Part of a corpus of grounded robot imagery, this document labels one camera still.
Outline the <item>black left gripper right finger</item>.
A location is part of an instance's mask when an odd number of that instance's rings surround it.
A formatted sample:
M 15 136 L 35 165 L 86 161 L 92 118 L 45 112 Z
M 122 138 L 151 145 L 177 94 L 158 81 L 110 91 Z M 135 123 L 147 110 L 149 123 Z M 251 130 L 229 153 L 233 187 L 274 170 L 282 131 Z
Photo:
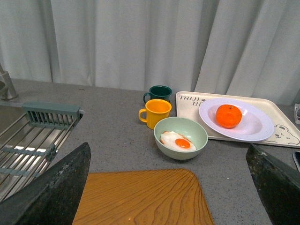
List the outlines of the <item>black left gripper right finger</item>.
M 300 172 L 251 144 L 246 161 L 260 200 L 274 225 L 300 223 Z

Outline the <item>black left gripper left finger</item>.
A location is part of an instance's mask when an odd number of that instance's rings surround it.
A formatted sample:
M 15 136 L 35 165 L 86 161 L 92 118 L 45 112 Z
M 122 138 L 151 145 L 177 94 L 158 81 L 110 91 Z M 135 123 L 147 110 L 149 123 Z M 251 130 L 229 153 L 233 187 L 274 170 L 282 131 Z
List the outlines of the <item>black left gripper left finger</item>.
M 70 225 L 77 212 L 90 167 L 83 143 L 0 203 L 2 225 Z

